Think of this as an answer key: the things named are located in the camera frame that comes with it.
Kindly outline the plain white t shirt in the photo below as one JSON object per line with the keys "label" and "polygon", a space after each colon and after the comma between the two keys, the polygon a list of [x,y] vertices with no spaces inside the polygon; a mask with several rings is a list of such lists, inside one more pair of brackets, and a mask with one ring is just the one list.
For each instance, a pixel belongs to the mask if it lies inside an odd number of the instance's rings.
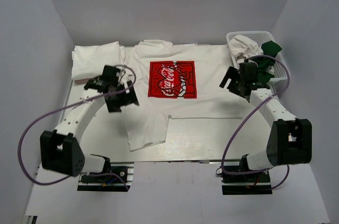
{"label": "plain white t shirt", "polygon": [[229,50],[236,64],[244,62],[252,56],[263,54],[263,50],[257,42],[244,35],[236,35],[228,42]]}

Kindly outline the white shirt red logo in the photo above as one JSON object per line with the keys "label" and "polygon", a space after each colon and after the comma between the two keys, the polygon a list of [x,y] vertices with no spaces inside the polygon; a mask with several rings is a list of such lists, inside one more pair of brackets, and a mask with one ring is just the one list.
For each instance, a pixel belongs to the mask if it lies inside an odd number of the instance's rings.
{"label": "white shirt red logo", "polygon": [[126,52],[138,105],[122,110],[131,151],[164,143],[169,119],[240,119],[240,98],[219,85],[232,65],[224,45],[144,40]]}

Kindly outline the dark green t shirt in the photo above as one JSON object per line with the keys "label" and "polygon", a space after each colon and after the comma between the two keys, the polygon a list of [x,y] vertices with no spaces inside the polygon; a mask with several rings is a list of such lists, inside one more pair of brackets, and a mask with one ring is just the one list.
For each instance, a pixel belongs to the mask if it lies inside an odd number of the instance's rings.
{"label": "dark green t shirt", "polygon": [[[263,55],[275,58],[282,48],[274,41],[268,41],[261,45]],[[267,57],[258,57],[250,60],[257,64],[258,80],[261,83],[268,83],[271,78],[274,78],[275,60]]]}

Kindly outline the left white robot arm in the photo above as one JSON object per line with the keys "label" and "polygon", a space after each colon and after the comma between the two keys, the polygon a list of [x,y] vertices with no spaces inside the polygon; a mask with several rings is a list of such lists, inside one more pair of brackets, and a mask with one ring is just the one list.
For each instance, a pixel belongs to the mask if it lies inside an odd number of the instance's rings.
{"label": "left white robot arm", "polygon": [[66,119],[40,136],[42,167],[73,177],[94,174],[100,181],[107,181],[112,175],[109,159],[83,153],[80,141],[102,106],[110,113],[118,113],[124,106],[139,104],[135,83],[136,73],[132,68],[105,65],[100,76],[85,84],[81,100],[70,108]]}

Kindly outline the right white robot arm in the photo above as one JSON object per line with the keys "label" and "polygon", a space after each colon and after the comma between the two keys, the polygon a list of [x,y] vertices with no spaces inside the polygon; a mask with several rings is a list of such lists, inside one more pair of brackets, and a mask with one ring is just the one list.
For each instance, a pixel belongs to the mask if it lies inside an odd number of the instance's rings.
{"label": "right white robot arm", "polygon": [[310,163],[312,159],[312,125],[307,119],[299,119],[290,113],[275,97],[266,83],[258,79],[257,64],[243,62],[239,68],[229,67],[220,85],[231,93],[244,98],[254,110],[239,125],[260,112],[271,128],[266,147],[244,155],[235,171],[228,171],[221,163],[221,171],[227,175],[240,175],[251,181],[276,166]]}

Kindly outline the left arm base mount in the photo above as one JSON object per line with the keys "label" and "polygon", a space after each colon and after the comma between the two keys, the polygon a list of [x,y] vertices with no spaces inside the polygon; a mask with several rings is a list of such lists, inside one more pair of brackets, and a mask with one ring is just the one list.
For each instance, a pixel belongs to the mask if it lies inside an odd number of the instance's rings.
{"label": "left arm base mount", "polygon": [[85,192],[127,192],[133,180],[134,163],[111,163],[105,176],[81,175],[77,190]]}

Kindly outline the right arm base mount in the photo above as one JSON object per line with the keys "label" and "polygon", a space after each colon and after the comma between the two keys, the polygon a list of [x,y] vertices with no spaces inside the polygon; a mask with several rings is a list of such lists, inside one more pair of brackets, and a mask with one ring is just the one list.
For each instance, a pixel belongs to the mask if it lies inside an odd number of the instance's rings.
{"label": "right arm base mount", "polygon": [[271,179],[268,172],[250,175],[228,175],[221,167],[216,169],[221,177],[223,195],[265,195],[272,194]]}

